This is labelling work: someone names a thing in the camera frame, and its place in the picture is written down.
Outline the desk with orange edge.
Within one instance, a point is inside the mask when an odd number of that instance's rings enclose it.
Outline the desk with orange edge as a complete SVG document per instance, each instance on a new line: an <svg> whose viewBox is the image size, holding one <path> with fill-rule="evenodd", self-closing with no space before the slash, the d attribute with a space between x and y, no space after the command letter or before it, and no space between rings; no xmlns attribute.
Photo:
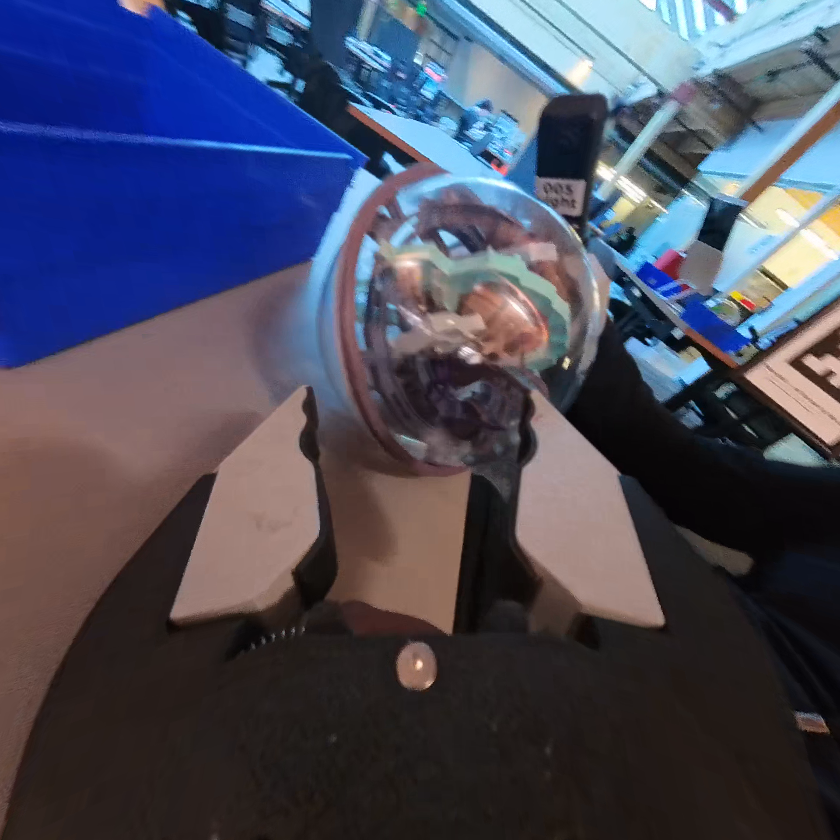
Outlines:
<svg viewBox="0 0 840 840"><path fill-rule="evenodd" d="M453 175L503 178L503 174L438 127L352 103L346 110L386 146L399 150L416 163L434 164Z"/></svg>
<svg viewBox="0 0 840 840"><path fill-rule="evenodd" d="M696 330L690 327L681 317L680 310L668 300L657 293L656 290L648 287L643 280L633 271L629 262L613 248L609 248L614 254L614 262L616 266L622 271L624 276L632 283L639 295L647 299L663 316L673 325L675 329L681 331L689 341L695 345L712 369L730 369L737 371L741 367L741 363L731 353L721 350L717 345L708 341L705 337L700 335Z"/></svg>

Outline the cardboard box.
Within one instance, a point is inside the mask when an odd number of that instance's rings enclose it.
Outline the cardboard box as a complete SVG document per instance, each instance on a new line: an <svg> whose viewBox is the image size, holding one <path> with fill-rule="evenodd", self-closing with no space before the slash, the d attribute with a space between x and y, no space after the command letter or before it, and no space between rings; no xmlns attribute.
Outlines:
<svg viewBox="0 0 840 840"><path fill-rule="evenodd" d="M679 266L679 281L708 298L714 292L721 263L722 251L697 239L688 247Z"/></svg>

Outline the blue plastic bin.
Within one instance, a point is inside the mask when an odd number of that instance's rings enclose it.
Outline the blue plastic bin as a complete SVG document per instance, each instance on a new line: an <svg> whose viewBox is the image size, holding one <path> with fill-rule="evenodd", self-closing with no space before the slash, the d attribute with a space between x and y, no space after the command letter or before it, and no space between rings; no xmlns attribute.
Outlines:
<svg viewBox="0 0 840 840"><path fill-rule="evenodd" d="M3 368L314 256L361 152L164 11L1 12Z"/></svg>

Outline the clear maze ball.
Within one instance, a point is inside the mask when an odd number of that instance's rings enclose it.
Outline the clear maze ball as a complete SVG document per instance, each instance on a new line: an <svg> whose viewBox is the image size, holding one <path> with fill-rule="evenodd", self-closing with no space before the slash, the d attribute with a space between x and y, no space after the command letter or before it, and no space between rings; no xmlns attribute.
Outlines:
<svg viewBox="0 0 840 840"><path fill-rule="evenodd" d="M511 459L536 394L572 404L606 320L608 281L562 216L434 164L379 182L320 261L329 430L386 473Z"/></svg>

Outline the person's dark clothing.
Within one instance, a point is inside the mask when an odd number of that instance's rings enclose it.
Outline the person's dark clothing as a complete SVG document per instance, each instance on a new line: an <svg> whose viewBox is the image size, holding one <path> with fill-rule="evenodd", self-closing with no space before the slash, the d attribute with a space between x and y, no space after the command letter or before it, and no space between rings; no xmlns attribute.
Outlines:
<svg viewBox="0 0 840 840"><path fill-rule="evenodd" d="M791 549L725 573L767 645L833 834L839 822L838 546Z"/></svg>

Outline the black white printed marker board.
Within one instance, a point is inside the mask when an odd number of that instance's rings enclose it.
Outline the black white printed marker board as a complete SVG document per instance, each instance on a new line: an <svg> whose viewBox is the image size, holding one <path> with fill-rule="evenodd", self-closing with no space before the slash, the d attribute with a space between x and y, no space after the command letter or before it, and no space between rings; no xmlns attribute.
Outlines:
<svg viewBox="0 0 840 840"><path fill-rule="evenodd" d="M825 458L838 460L838 301L759 353L741 369L739 378L808 445Z"/></svg>

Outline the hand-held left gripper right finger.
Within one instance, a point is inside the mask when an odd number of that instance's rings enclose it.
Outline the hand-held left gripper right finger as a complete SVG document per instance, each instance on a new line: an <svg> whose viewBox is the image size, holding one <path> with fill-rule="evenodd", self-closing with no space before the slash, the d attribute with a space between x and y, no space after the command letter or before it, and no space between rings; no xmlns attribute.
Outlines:
<svg viewBox="0 0 840 840"><path fill-rule="evenodd" d="M525 398L517 430L501 476L470 478L456 632L665 627L618 471L542 395Z"/></svg>

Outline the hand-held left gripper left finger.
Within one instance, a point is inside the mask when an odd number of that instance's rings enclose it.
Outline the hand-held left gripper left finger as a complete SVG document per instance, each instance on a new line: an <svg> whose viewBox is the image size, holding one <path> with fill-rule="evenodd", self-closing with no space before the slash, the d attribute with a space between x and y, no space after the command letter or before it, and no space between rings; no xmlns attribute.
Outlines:
<svg viewBox="0 0 840 840"><path fill-rule="evenodd" d="M331 529L319 490L318 409L298 387L219 465L173 601L174 625L273 612Z"/></svg>

